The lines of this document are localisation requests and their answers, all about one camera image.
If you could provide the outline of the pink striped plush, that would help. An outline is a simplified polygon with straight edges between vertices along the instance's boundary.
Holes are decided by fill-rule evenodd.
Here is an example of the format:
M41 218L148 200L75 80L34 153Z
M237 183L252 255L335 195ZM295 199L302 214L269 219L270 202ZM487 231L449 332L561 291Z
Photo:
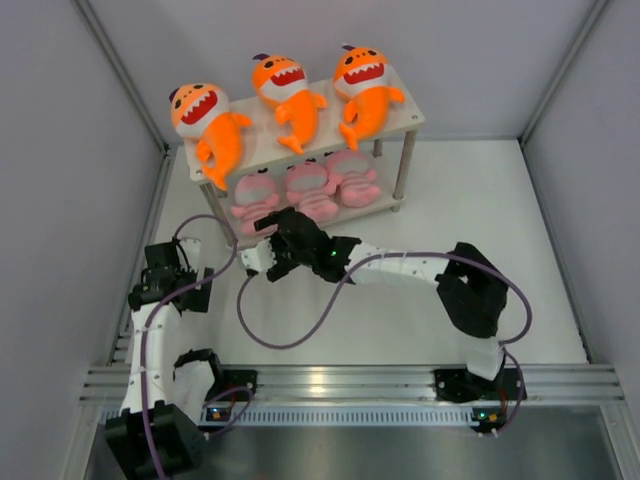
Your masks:
M307 160L290 166L285 190L289 203L316 223L327 222L338 213L339 206L333 199L337 184L322 164Z
M267 168L244 175L235 186L231 214L241 222L241 231L246 235L270 233L274 227L258 230L254 222L274 212L280 204L278 187Z
M377 170L373 156L350 149L332 153L327 157L329 179L337 186L341 202L352 208L370 205L382 193L376 184Z

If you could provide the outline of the orange shark plush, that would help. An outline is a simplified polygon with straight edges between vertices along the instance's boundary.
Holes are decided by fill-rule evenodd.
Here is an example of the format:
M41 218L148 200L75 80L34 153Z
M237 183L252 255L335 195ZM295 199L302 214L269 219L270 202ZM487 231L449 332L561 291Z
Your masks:
M386 125L392 103L403 104L405 93L391 84L391 64L378 49L344 44L334 76L335 92L345 101L339 132L351 150Z
M203 175L226 192L227 178L243 160L242 129L252 120L233 112L225 91L212 83L182 85L170 93L169 102L174 130L196 143Z
M326 98L310 89L306 71L292 58L258 53L253 60L252 85L257 96L279 125L290 126L289 134L278 137L278 143L303 155L316 136L319 111L328 106Z

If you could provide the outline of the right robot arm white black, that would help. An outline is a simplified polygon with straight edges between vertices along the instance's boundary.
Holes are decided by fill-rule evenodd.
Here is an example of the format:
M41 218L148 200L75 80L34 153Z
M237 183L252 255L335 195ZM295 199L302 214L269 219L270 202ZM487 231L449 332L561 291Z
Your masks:
M254 226L275 231L244 250L240 259L247 271L264 273L271 282L304 266L339 286L433 288L459 333L468 388L480 397L501 388L505 354L497 330L508 285L475 246L459 242L445 253L384 249L358 237L331 236L292 207L271 213Z

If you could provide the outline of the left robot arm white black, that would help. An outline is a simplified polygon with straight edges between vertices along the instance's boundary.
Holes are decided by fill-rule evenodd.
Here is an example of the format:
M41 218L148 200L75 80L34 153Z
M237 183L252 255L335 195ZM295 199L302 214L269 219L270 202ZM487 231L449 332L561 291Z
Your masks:
M133 323L132 363L117 417L105 439L128 479L160 479L198 468L206 400L226 386L217 355L189 344L186 312L208 310L211 287L192 283L213 274L200 269L201 243L173 239L144 250L146 266L128 295Z

